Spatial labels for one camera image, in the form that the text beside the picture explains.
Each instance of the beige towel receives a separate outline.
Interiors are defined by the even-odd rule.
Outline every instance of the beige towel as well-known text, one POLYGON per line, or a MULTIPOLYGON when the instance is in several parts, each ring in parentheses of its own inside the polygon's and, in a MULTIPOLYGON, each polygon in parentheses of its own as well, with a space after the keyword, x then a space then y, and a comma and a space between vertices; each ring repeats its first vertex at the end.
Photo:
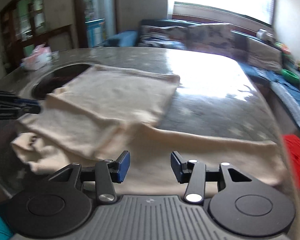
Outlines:
POLYGON ((130 194, 180 194, 170 153, 217 167, 230 162, 276 185, 285 171, 274 142, 198 136, 153 128, 178 86, 179 76, 95 65, 49 94, 40 115, 20 122, 31 132, 12 142, 18 157, 35 173, 51 173, 69 163, 93 166, 98 160, 131 153, 127 178, 116 189, 130 194), (38 137, 31 143, 33 135, 38 137))
MULTIPOLYGON (((285 166, 279 148, 271 141, 255 142, 230 138, 199 136, 175 131, 159 130, 139 123, 130 127, 132 140, 122 145, 117 153, 103 158, 116 159, 123 150, 131 154, 130 168, 122 184, 115 184, 118 193, 125 194, 179 194, 186 185, 178 184, 170 167, 170 153, 177 150, 186 160, 197 159, 208 167, 229 162, 261 181, 276 185, 285 175, 285 166)), ((12 146, 19 158, 29 163, 35 173, 52 173, 72 162, 93 166, 95 161, 61 150, 55 144, 38 138, 31 144, 33 133, 21 134, 12 146)), ((216 192, 208 185, 206 193, 216 192)))
POLYGON ((39 115, 19 121, 31 132, 90 160, 117 154, 133 122, 157 123, 179 76, 95 65, 47 95, 39 115))

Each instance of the blue cloth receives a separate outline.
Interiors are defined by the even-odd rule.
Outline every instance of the blue cloth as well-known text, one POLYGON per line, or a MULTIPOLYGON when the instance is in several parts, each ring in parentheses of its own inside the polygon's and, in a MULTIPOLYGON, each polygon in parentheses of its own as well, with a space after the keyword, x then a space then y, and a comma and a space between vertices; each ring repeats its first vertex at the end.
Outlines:
POLYGON ((258 69, 246 63, 238 63, 244 73, 255 83, 261 84, 265 87, 270 87, 271 82, 282 84, 300 106, 300 90, 294 85, 287 82, 282 75, 279 75, 271 70, 258 69))
POLYGON ((134 47, 137 45, 137 39, 137 31, 125 31, 110 37, 103 45, 105 47, 134 47))

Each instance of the cushion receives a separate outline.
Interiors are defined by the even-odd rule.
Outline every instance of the cushion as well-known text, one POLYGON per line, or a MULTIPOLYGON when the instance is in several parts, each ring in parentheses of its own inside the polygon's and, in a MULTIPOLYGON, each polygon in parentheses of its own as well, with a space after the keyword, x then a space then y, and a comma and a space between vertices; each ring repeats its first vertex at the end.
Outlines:
POLYGON ((151 34, 141 36, 138 47, 153 47, 166 49, 182 49, 186 50, 186 46, 180 41, 171 41, 165 35, 151 34))
POLYGON ((233 36, 232 58, 237 61, 248 60, 248 37, 242 33, 231 31, 233 36))
POLYGON ((143 36, 151 36, 153 34, 160 34, 165 36, 170 41, 186 42, 187 39, 187 28, 182 26, 168 26, 168 27, 157 27, 157 26, 142 26, 142 33, 140 39, 143 36))
POLYGON ((281 51, 255 39, 248 38, 249 65, 279 72, 282 69, 281 51))
POLYGON ((192 51, 232 56, 231 24, 212 23, 189 26, 188 47, 192 51))

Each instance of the doorway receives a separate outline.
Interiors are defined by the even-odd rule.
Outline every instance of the doorway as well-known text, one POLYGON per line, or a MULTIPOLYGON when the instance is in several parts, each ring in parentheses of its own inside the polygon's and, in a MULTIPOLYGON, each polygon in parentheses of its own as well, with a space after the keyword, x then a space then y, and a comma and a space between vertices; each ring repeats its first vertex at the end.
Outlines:
POLYGON ((93 48, 116 33, 115 0, 74 0, 80 48, 93 48))

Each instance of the gray table surface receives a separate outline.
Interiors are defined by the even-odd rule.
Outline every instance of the gray table surface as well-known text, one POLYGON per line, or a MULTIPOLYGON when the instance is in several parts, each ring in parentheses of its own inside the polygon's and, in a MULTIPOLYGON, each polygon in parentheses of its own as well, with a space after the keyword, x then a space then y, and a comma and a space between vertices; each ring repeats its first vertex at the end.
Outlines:
MULTIPOLYGON (((0 80, 0 89, 30 98, 31 89, 40 78, 76 62, 178 74, 181 85, 158 128, 253 141, 271 140, 282 149, 286 161, 279 128, 265 100, 240 66, 223 56, 138 47, 65 50, 59 52, 57 60, 37 71, 16 69, 0 80)), ((39 178, 13 152, 9 142, 16 136, 15 121, 0 121, 0 184, 9 195, 39 178)), ((295 197, 291 179, 284 181, 279 190, 295 197)))

